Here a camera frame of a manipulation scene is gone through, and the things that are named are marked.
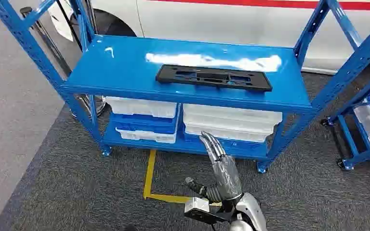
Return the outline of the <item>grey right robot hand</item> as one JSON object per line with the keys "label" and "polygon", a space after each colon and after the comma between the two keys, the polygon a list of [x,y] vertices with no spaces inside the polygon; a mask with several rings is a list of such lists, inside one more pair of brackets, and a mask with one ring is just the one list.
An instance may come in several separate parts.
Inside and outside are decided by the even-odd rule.
{"label": "grey right robot hand", "polygon": [[241,196],[243,190],[234,158],[225,152],[220,142],[210,133],[202,131],[199,139],[205,145],[216,183],[202,185],[193,178],[187,177],[186,185],[210,203],[219,203]]}

